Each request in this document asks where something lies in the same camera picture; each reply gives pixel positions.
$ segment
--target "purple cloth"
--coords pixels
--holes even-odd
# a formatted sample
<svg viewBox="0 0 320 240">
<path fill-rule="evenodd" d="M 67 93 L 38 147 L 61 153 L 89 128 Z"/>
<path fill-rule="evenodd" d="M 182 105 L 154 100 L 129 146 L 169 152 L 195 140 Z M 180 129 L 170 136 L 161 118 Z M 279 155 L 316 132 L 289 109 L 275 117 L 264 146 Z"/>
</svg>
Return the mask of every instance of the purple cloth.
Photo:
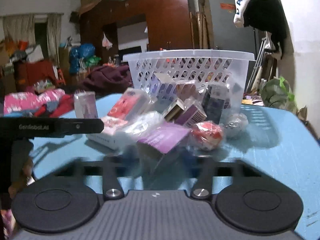
<svg viewBox="0 0 320 240">
<path fill-rule="evenodd" d="M 96 67 L 80 84 L 81 90 L 94 91 L 102 95 L 124 93 L 128 87 L 132 87 L 128 65 Z"/>
</svg>

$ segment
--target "pink patterned fabric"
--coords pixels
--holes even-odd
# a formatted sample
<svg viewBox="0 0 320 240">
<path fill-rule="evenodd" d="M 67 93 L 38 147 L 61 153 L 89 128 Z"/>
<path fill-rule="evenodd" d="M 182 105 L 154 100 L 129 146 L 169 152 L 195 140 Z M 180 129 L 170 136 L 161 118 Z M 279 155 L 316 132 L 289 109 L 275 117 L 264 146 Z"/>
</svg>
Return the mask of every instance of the pink patterned fabric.
<svg viewBox="0 0 320 240">
<path fill-rule="evenodd" d="M 49 90 L 37 96 L 30 92 L 13 93 L 4 98 L 4 114 L 24 110 L 37 110 L 48 102 L 59 101 L 65 94 L 62 89 Z"/>
</svg>

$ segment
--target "blue table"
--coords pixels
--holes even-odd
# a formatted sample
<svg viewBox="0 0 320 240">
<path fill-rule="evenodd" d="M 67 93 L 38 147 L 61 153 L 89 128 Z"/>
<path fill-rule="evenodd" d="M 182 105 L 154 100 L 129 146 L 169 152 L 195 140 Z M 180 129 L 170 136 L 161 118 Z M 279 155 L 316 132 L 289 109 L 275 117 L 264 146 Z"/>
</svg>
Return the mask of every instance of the blue table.
<svg viewBox="0 0 320 240">
<path fill-rule="evenodd" d="M 105 116 L 119 99 L 119 94 L 110 95 L 97 101 L 100 117 Z M 217 150 L 215 158 L 228 162 L 233 158 L 245 161 L 295 190 L 303 200 L 304 212 L 296 231 L 306 240 L 320 237 L 320 148 L 311 134 L 293 114 L 277 109 L 243 105 L 249 126 L 242 136 L 227 141 Z M 63 117 L 75 118 L 70 112 Z M 95 142 L 87 140 L 85 135 L 58 138 L 36 138 L 34 150 L 35 176 L 41 178 L 63 164 L 77 157 L 88 161 L 100 160 L 112 151 Z M 186 189 L 190 191 L 195 179 L 183 179 L 179 168 L 170 178 L 159 178 L 158 183 L 167 189 Z M 100 177 L 89 177 L 87 185 L 101 193 Z M 119 178 L 124 189 L 143 189 L 141 177 Z M 231 178 L 217 178 L 213 193 L 218 193 L 231 184 Z"/>
</svg>

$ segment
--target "plastic laundry basket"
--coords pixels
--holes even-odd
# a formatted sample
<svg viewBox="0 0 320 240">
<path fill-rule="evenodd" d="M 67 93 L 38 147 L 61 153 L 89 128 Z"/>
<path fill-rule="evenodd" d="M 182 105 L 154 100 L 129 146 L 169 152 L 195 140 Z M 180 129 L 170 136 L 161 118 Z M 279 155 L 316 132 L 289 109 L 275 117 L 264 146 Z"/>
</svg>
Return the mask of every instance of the plastic laundry basket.
<svg viewBox="0 0 320 240">
<path fill-rule="evenodd" d="M 226 83 L 230 89 L 232 110 L 239 112 L 249 61 L 254 61 L 254 54 L 227 50 L 166 50 L 129 54 L 123 60 L 129 62 L 134 88 L 152 94 L 158 94 L 160 90 L 170 94 L 175 89 L 172 86 L 157 86 L 153 73 L 168 73 L 175 79 L 195 80 L 199 85 L 209 78 Z"/>
</svg>

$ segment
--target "red packaging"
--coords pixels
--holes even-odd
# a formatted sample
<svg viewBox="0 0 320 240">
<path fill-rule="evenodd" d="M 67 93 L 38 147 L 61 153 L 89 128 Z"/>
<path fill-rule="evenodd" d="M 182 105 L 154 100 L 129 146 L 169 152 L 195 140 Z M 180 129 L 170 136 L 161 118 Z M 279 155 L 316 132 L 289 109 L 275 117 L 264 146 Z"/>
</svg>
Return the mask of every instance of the red packaging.
<svg viewBox="0 0 320 240">
<path fill-rule="evenodd" d="M 223 139 L 223 128 L 212 121 L 196 123 L 192 126 L 193 146 L 211 151 L 217 148 Z"/>
<path fill-rule="evenodd" d="M 150 101 L 150 96 L 138 89 L 128 88 L 109 111 L 108 116 L 130 121 L 142 114 Z"/>
</svg>

